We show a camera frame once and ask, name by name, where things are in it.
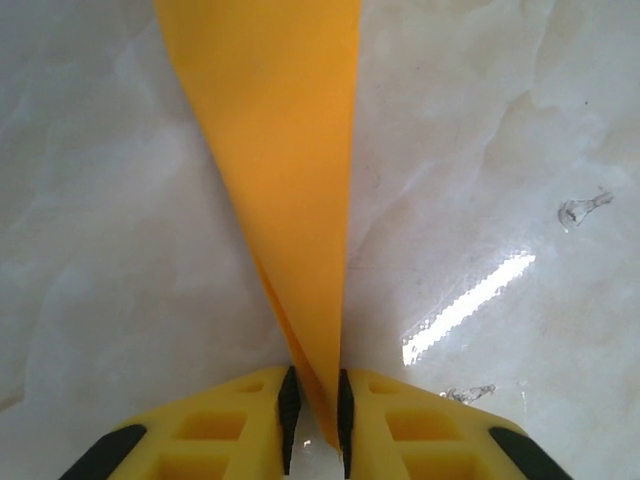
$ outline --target black rubber tip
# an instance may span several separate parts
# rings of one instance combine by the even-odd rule
[[[285,475],[289,475],[291,468],[293,439],[301,406],[296,369],[289,367],[278,393],[278,417],[282,426],[282,466]]]
[[[528,480],[571,480],[529,437],[503,427],[493,427],[489,433]]]
[[[351,478],[351,435],[355,415],[353,391],[349,383],[349,375],[345,369],[340,370],[338,384],[338,438],[344,461],[344,478]]]
[[[129,425],[98,440],[60,480],[107,480],[147,433],[144,425]]]

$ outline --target white marble tile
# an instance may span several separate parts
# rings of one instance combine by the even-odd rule
[[[0,19],[0,477],[288,362],[149,1]],[[640,3],[363,0],[343,363],[637,478]],[[565,231],[558,210],[609,192]],[[306,412],[292,478],[340,478]]]

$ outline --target yellow ribbon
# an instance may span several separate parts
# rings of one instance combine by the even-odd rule
[[[156,0],[327,441],[340,330],[359,0]]]

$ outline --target square hole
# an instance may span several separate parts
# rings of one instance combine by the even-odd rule
[[[247,414],[244,412],[199,412],[182,423],[180,440],[238,440]]]
[[[236,390],[238,393],[256,393],[261,392],[264,388],[264,383],[262,382],[253,382],[248,383],[246,385],[241,386]]]
[[[434,455],[404,454],[404,466],[411,480],[489,480],[487,468],[471,453],[440,452]]]
[[[389,385],[384,382],[369,382],[369,390],[371,393],[378,395],[391,395],[399,392],[395,385]]]
[[[391,436],[397,441],[458,440],[461,438],[449,417],[429,410],[397,410],[386,415]]]
[[[229,459],[211,455],[163,454],[153,480],[222,480]]]

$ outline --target marble floor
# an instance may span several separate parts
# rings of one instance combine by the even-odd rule
[[[0,35],[0,478],[44,480],[289,356],[150,1]],[[343,364],[640,478],[640,2],[363,0],[354,139]],[[341,478],[308,412],[293,468]]]

